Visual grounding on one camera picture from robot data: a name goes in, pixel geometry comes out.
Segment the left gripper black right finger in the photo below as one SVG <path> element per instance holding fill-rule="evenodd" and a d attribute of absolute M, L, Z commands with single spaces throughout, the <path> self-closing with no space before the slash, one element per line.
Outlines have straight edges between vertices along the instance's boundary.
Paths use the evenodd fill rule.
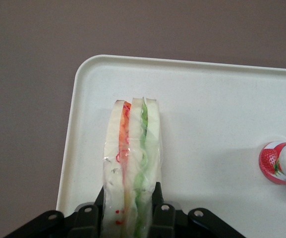
<path fill-rule="evenodd" d="M 163 199 L 161 183 L 152 195 L 153 215 L 149 238 L 242 238 L 239 231 L 205 208 L 187 214 Z"/>

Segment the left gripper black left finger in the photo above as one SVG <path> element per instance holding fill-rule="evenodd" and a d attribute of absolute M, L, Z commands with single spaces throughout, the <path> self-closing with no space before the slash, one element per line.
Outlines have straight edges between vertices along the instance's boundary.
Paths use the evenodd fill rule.
<path fill-rule="evenodd" d="M 104 207 L 104 189 L 93 203 L 80 204 L 69 216 L 49 210 L 7 234 L 7 238 L 98 238 Z"/>

